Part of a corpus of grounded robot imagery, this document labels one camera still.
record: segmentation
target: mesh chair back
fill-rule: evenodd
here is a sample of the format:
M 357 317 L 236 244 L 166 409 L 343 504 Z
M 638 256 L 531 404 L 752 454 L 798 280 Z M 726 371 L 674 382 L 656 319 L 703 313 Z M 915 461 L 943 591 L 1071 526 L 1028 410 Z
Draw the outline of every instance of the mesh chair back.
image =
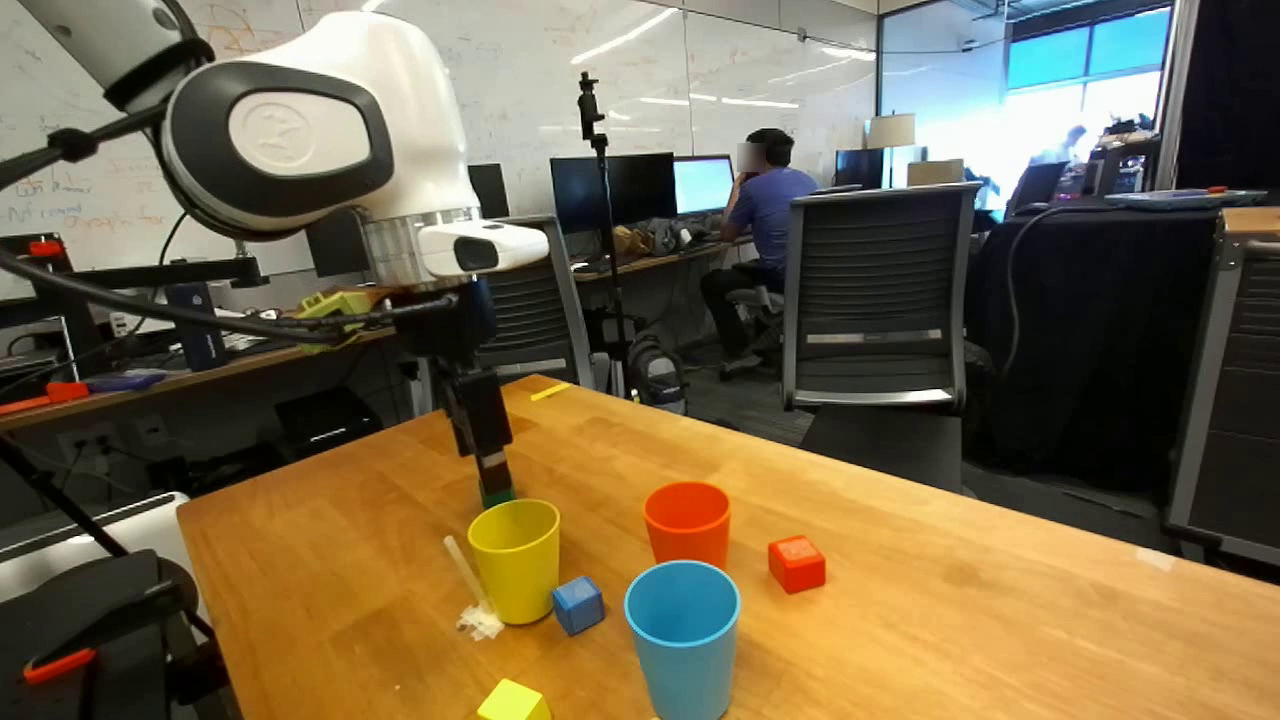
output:
M 794 207 L 787 404 L 966 397 L 966 273 L 977 182 L 814 194 Z
M 482 360 L 505 381 L 540 371 L 594 389 L 588 325 L 569 268 L 565 231 L 558 219 L 513 222 L 550 231 L 551 252 L 528 268 L 490 277 L 495 334 L 482 345 Z

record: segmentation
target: blue cup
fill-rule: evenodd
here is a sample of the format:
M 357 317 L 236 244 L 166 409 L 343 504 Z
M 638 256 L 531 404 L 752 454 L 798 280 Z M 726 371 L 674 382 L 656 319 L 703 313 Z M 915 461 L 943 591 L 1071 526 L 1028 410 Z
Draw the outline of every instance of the blue cup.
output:
M 674 560 L 632 581 L 624 616 L 662 720 L 727 713 L 741 613 L 746 601 L 717 564 Z

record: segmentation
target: blue block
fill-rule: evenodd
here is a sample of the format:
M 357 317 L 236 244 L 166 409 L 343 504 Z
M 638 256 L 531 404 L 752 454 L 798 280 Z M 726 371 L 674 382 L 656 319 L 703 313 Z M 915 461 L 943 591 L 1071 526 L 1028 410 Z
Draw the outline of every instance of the blue block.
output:
M 588 574 L 578 574 L 551 591 L 558 619 L 569 635 L 604 619 L 604 595 Z

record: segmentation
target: small cube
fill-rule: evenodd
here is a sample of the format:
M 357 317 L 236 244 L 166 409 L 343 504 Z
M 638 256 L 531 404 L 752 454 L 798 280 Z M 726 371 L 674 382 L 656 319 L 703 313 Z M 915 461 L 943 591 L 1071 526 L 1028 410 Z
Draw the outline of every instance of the small cube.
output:
M 551 720 L 551 708 L 550 708 L 546 692 L 523 687 L 516 678 L 500 678 L 486 697 L 476 720 Z
M 604 619 L 604 595 L 588 574 L 578 574 L 551 591 L 558 619 L 569 635 Z
M 808 536 L 787 536 L 768 545 L 768 574 L 778 574 L 785 591 L 808 591 L 830 581 L 830 560 Z

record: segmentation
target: ceiling light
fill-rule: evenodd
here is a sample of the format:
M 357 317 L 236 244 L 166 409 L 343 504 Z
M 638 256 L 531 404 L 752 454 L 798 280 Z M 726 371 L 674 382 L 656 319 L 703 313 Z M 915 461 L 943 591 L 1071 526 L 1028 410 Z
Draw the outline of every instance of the ceiling light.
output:
M 674 104 L 674 107 L 687 107 L 683 97 L 640 97 L 640 104 Z
M 826 55 L 857 61 L 857 64 L 878 64 L 878 52 L 859 47 L 835 47 L 835 45 L 815 45 Z
M 801 104 L 764 98 L 764 97 L 722 97 L 722 104 L 738 104 L 738 107 L 801 107 Z
M 597 47 L 588 47 L 588 52 L 578 52 L 569 64 L 588 64 L 588 61 L 597 61 L 597 55 L 604 55 L 604 52 L 618 52 L 618 47 L 632 45 L 638 37 L 653 31 L 656 22 L 663 22 L 669 14 L 678 14 L 678 9 L 663 9 L 663 13 L 648 14 L 644 22 L 628 27 L 624 37 L 618 37 L 618 39 L 607 39 L 607 45 L 597 45 Z

